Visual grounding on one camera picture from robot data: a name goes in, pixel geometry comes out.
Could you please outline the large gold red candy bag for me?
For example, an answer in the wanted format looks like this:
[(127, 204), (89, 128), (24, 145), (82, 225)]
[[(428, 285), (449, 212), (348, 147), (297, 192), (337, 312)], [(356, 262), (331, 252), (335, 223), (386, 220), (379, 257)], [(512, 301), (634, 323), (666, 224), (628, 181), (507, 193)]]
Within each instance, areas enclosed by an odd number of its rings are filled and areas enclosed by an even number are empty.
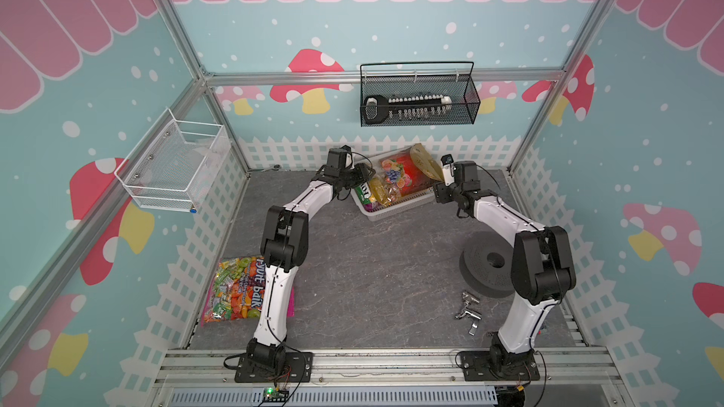
[(420, 143), (389, 155), (377, 156), (366, 187), (376, 207), (392, 207), (443, 181), (439, 162)]

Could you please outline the white plastic basket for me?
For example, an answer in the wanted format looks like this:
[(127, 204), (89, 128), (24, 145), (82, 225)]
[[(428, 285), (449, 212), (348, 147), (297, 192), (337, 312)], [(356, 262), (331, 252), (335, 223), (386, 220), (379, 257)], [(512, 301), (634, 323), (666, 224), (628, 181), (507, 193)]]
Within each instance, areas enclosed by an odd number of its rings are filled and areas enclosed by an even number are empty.
[[(383, 154), (379, 155), (389, 155), (393, 152), (397, 152), (400, 150), (394, 150), (389, 151)], [(363, 162), (367, 163), (368, 165), (373, 165), (373, 162), (376, 160), (377, 156), (370, 156), (368, 159), (364, 159)], [(392, 205), (392, 207), (375, 207), (373, 210), (366, 210), (363, 205), (358, 200), (358, 197), (356, 195), (356, 188), (354, 189), (354, 201), (356, 202), (356, 205), (360, 209), (363, 215), (365, 215), (371, 222), (378, 222), (379, 220), (383, 220), (386, 218), (391, 217), (394, 214), (398, 214), (403, 211), (407, 211), (411, 208), (418, 207), (419, 205), (424, 205), (426, 203), (430, 203), (431, 201), (435, 200), (435, 194), (434, 194), (434, 186), (431, 188), (428, 188), (428, 190), (424, 190), (423, 192), (420, 192), (418, 194), (414, 194), (411, 197), (408, 197), (406, 200), (401, 201), (401, 203), (397, 203), (397, 205)]]

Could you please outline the pink fruit chewy candy bag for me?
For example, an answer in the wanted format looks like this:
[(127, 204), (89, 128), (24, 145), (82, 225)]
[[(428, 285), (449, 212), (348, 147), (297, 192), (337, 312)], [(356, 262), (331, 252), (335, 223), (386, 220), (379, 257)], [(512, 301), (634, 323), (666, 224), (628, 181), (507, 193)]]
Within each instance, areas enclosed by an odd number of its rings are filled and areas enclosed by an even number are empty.
[(260, 318), (265, 273), (260, 256), (221, 260), (207, 292), (202, 323)]

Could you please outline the green candy bag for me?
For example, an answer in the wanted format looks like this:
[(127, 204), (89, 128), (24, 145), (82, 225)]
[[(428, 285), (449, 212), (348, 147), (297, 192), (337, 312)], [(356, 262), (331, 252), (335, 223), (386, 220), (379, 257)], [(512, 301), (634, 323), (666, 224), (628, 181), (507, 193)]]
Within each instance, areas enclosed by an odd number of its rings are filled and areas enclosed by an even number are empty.
[(357, 187), (356, 195), (366, 210), (373, 210), (377, 207), (377, 201), (368, 183), (363, 183), (361, 186)]

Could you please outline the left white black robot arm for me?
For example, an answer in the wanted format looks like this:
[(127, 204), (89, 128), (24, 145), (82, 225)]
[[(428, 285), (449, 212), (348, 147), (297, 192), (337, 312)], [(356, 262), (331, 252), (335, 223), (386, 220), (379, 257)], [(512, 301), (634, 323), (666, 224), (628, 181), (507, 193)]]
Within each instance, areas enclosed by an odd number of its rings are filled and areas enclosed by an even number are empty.
[(307, 258), (309, 224), (341, 192), (354, 190), (372, 176), (370, 165), (354, 162), (351, 147), (333, 148), (302, 193), (286, 205), (268, 210), (260, 243), (266, 267), (264, 297), (258, 327), (246, 350), (251, 363), (275, 373), (282, 371), (288, 307), (294, 278)]

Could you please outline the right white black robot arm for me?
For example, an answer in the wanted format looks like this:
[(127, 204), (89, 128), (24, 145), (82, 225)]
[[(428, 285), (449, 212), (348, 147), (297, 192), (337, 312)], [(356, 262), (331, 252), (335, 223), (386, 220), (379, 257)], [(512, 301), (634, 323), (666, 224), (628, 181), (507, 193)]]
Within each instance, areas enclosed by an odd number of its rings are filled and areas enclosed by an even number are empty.
[(512, 246), (515, 296), (490, 346), (490, 361), (511, 369), (534, 357), (535, 338), (548, 314), (576, 286), (569, 235), (560, 226), (534, 222), (497, 193), (481, 188), (476, 163), (455, 162), (445, 155), (441, 164), (443, 180), (434, 186), (436, 200), (456, 203), (458, 214), (486, 224)]

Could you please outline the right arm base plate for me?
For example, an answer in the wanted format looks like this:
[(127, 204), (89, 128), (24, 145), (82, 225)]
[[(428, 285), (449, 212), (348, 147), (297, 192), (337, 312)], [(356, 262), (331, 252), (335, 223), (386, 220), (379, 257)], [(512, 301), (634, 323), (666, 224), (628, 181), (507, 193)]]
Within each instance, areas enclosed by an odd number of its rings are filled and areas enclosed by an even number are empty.
[(510, 353), (503, 348), (464, 350), (456, 354), (456, 365), (466, 382), (504, 382), (530, 384), (540, 380), (533, 352)]

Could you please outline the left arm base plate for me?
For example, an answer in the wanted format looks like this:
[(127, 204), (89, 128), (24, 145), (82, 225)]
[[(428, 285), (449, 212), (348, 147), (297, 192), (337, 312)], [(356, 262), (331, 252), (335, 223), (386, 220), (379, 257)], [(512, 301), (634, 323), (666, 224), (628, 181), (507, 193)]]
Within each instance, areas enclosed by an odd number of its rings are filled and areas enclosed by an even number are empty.
[(235, 367), (234, 382), (252, 384), (266, 382), (309, 383), (315, 354), (313, 352), (290, 352), (283, 365), (268, 369), (252, 362), (246, 354), (239, 358)]

